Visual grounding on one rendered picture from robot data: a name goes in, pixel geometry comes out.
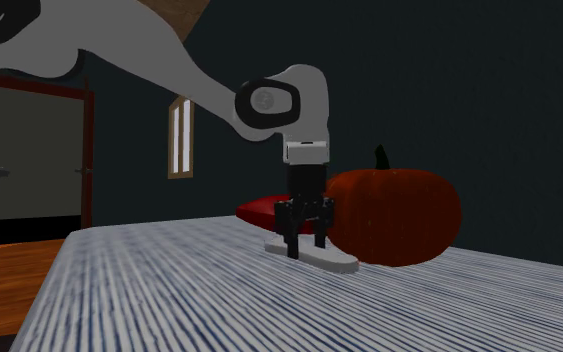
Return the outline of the blue striped white bed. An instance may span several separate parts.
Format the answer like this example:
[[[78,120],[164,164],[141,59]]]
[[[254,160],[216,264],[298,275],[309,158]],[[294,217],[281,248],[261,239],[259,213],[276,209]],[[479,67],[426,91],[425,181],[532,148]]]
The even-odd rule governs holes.
[[[9,352],[563,352],[563,267],[450,248],[331,273],[236,217],[64,241]]]

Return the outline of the orange pumpkin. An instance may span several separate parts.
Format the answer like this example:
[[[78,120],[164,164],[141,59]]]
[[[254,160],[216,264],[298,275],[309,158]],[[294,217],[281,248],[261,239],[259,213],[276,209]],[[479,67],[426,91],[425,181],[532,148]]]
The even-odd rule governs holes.
[[[445,178],[425,170],[393,168],[384,147],[375,166],[342,172],[326,184],[334,201],[331,243],[359,261],[402,267],[430,261],[454,242],[461,201]]]

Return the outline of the wooden framed window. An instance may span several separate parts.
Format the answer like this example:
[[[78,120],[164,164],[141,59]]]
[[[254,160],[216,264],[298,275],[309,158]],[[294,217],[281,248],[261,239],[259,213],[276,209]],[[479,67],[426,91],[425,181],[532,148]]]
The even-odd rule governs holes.
[[[182,96],[169,107],[169,179],[193,177],[194,107]]]

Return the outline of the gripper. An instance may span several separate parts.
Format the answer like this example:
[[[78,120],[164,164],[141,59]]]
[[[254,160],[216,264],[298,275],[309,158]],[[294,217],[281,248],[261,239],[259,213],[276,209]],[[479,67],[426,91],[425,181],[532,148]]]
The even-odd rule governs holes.
[[[298,233],[306,220],[306,201],[321,197],[326,188],[327,166],[325,164],[289,165],[287,167],[287,188],[291,199],[274,205],[274,231],[284,238],[287,256],[299,258]],[[309,220],[314,231],[314,245],[326,247],[327,229],[333,225],[334,200],[321,197],[310,207]]]

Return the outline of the white flat oblong object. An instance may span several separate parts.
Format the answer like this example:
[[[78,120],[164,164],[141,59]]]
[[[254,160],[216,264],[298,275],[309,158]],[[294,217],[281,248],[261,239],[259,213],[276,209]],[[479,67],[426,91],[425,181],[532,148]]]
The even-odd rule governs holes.
[[[319,269],[337,274],[352,274],[359,270],[359,260],[333,245],[320,248],[315,245],[313,235],[298,237],[298,260]]]

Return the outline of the dark red door frame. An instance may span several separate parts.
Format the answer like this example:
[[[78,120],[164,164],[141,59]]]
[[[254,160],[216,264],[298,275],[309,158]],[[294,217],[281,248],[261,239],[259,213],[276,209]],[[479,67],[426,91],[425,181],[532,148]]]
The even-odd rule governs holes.
[[[81,220],[82,229],[92,226],[92,190],[93,190],[93,157],[94,157],[94,108],[95,95],[90,90],[88,77],[84,77],[84,88],[77,89],[23,80],[12,76],[0,75],[0,88],[15,89],[32,93],[82,100],[83,111],[83,148],[81,169]]]

